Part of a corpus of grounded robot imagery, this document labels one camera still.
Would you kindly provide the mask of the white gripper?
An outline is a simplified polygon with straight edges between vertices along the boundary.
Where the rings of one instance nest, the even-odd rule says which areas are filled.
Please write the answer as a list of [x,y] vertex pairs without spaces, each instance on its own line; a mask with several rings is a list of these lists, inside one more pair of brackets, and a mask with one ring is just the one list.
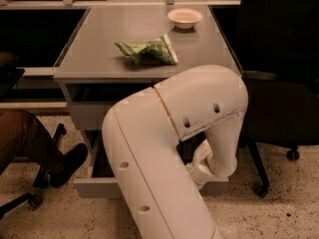
[[195,150],[192,162],[186,165],[186,169],[198,190],[201,190],[214,178],[210,168],[212,158],[210,145],[207,140],[204,140]]

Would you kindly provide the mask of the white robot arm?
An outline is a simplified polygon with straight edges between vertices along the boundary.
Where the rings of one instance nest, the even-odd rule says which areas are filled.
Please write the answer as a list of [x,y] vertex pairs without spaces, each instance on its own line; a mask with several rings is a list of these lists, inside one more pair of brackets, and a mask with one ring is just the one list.
[[223,239],[199,189],[235,171],[247,105],[237,73],[206,65],[110,108],[104,148],[143,239]]

